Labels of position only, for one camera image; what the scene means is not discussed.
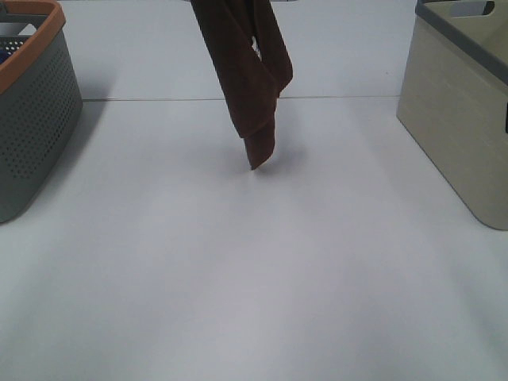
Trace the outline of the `brown towel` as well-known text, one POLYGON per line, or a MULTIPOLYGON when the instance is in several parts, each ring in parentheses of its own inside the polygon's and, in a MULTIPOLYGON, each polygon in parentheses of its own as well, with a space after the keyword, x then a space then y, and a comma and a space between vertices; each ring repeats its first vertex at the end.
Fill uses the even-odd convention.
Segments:
POLYGON ((251 169, 275 149, 277 100, 293 66, 269 1, 193 1, 203 40, 251 169))

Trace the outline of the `beige basket grey rim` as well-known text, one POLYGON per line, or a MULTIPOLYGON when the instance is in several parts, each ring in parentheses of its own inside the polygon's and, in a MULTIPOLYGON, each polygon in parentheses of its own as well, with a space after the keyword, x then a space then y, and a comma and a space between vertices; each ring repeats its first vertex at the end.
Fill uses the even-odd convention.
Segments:
POLYGON ((505 1, 417 2, 396 116, 473 216, 505 231, 505 1))

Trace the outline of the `grey perforated basket orange rim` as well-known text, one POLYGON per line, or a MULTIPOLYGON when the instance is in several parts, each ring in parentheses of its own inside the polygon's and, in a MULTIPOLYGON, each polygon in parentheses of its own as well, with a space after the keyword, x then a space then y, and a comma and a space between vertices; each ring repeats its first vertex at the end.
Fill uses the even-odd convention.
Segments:
POLYGON ((22 214, 66 148, 83 99, 56 1, 3 1, 2 24, 32 25, 1 35, 1 221, 22 214))

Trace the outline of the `blue item in grey basket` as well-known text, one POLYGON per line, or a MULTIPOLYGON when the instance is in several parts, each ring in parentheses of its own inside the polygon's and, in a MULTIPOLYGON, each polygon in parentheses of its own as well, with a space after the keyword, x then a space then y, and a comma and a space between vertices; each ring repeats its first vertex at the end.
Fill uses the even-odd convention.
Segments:
POLYGON ((3 64, 4 62, 6 62, 10 57, 10 54, 8 52, 6 52, 5 50, 1 49, 0 50, 0 64, 3 64))

